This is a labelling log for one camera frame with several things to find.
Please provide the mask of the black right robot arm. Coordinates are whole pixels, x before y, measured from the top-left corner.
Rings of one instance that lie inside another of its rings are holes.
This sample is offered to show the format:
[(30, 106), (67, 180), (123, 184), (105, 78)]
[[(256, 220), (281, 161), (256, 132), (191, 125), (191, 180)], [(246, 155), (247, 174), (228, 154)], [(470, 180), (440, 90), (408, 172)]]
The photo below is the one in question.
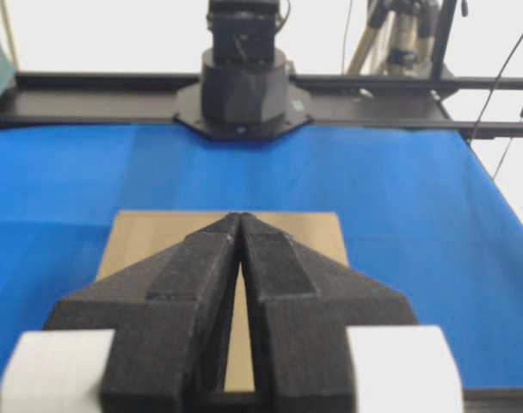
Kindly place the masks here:
[[(212, 46), (178, 119), (208, 138), (264, 141), (303, 125), (292, 106), (286, 23), (276, 1), (211, 1)], [(276, 412), (396, 412), (413, 407), (393, 363), (417, 321), (398, 291), (297, 242), (256, 216), (239, 216), (255, 388)]]

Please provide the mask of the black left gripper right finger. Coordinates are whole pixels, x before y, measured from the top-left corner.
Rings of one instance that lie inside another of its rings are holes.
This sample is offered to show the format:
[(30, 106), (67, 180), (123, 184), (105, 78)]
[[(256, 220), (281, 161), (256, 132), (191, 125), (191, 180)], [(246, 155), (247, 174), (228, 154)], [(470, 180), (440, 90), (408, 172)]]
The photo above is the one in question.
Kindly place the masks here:
[(275, 412), (352, 412), (348, 326), (415, 325), (406, 297), (241, 216), (255, 388)]

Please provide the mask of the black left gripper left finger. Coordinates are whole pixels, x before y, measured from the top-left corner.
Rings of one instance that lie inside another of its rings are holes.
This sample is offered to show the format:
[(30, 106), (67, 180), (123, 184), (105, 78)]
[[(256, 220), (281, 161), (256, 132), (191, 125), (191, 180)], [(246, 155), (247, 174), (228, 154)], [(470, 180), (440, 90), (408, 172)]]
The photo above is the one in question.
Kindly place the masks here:
[(104, 412), (183, 412), (189, 396), (221, 391), (239, 267), (240, 216), (59, 300), (46, 330), (113, 330)]

